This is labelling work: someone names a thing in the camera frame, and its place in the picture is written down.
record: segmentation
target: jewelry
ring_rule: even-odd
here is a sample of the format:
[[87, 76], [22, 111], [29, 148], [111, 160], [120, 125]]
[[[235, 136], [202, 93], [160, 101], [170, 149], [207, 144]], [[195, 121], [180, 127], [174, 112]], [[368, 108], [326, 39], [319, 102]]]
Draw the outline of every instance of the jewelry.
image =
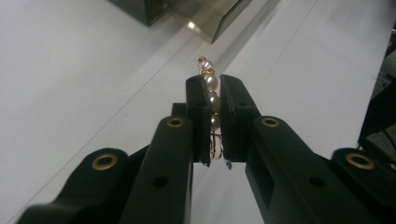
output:
[[[216, 77], [215, 70], [213, 69], [213, 63], [203, 56], [198, 59], [198, 69], [199, 69], [199, 74], [204, 76], [207, 94], [209, 95], [209, 100], [212, 104], [212, 118], [210, 120], [211, 122], [211, 132], [210, 132], [211, 158], [210, 159], [214, 161], [218, 161], [221, 158], [224, 151], [222, 144], [222, 136], [220, 133], [216, 133], [216, 131], [218, 131], [220, 128], [219, 113], [220, 113], [221, 103], [220, 103], [220, 98], [216, 93], [216, 88], [219, 85], [219, 80]], [[216, 156], [216, 138], [219, 139], [219, 147], [220, 147], [220, 153], [218, 156]]]

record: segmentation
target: pearl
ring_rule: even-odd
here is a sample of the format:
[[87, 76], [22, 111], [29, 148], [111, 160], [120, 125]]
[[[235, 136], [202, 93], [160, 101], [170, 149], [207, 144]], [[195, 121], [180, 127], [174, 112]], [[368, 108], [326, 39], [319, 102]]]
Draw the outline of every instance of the pearl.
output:
[[215, 70], [208, 68], [208, 69], [202, 70], [200, 73], [203, 76], [204, 75], [215, 75]]
[[215, 75], [204, 75], [204, 79], [206, 81], [206, 88], [208, 91], [215, 91], [219, 85], [218, 79]]
[[212, 132], [217, 131], [220, 128], [220, 119], [217, 115], [212, 115], [212, 119], [210, 120]]
[[199, 67], [200, 71], [203, 71], [203, 70], [206, 70], [206, 69], [213, 69], [213, 63], [210, 62], [205, 57], [201, 57], [198, 60], [198, 67]]
[[209, 100], [212, 103], [212, 111], [213, 113], [219, 113], [220, 112], [220, 98], [218, 97], [218, 95], [211, 91], [209, 93]]

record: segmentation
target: brass insert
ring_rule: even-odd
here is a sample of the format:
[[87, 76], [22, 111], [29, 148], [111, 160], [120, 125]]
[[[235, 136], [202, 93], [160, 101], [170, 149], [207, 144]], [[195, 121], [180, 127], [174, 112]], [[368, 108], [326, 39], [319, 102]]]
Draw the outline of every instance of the brass insert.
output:
[[370, 160], [369, 158], [367, 158], [361, 154], [357, 154], [357, 153], [347, 154], [346, 160], [350, 164], [352, 164], [358, 168], [361, 168], [363, 170], [373, 170], [375, 167], [372, 160]]
[[262, 124], [270, 128], [279, 126], [279, 122], [276, 119], [262, 119]]
[[169, 127], [178, 128], [178, 127], [183, 126], [184, 120], [183, 119], [179, 119], [179, 118], [170, 118], [168, 121], [166, 121], [166, 124]]
[[92, 162], [92, 169], [97, 171], [108, 170], [116, 165], [118, 160], [119, 158], [116, 155], [110, 153], [102, 154]]

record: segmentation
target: white pearl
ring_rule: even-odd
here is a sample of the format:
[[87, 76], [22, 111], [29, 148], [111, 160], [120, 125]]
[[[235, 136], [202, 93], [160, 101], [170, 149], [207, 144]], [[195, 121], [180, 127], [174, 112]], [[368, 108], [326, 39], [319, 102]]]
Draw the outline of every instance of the white pearl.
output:
[[212, 111], [214, 113], [219, 113], [220, 112], [220, 98], [218, 97], [218, 95], [211, 91], [209, 93], [209, 100], [212, 103]]
[[212, 119], [210, 120], [212, 132], [217, 131], [220, 128], [220, 119], [217, 115], [212, 115]]
[[198, 60], [198, 67], [200, 71], [206, 70], [206, 69], [213, 69], [213, 63], [210, 62], [208, 59], [201, 57]]
[[218, 79], [215, 75], [204, 75], [206, 81], [206, 88], [208, 91], [215, 91], [219, 85]]

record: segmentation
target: mounting hole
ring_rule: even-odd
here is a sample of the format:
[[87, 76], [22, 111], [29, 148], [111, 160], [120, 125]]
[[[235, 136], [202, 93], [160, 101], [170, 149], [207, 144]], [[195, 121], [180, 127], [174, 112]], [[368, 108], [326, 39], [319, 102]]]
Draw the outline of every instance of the mounting hole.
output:
[[357, 153], [346, 154], [346, 161], [363, 170], [373, 170], [375, 167], [372, 160]]
[[169, 119], [169, 120], [166, 122], [166, 124], [167, 124], [169, 127], [178, 128], [178, 127], [180, 127], [180, 126], [182, 126], [182, 125], [184, 124], [184, 121], [183, 121], [183, 119], [171, 118], [171, 119]]
[[161, 189], [163, 187], [165, 187], [166, 185], [168, 185], [169, 180], [168, 178], [166, 178], [166, 176], [158, 176], [156, 178], [154, 178], [154, 180], [152, 181], [152, 186], [154, 186], [157, 189]]
[[110, 153], [100, 155], [92, 162], [92, 169], [97, 171], [108, 170], [117, 164], [118, 159], [116, 155]]
[[262, 124], [270, 128], [279, 126], [279, 122], [276, 119], [262, 119]]
[[323, 188], [325, 186], [324, 181], [317, 176], [309, 177], [309, 183], [317, 188]]

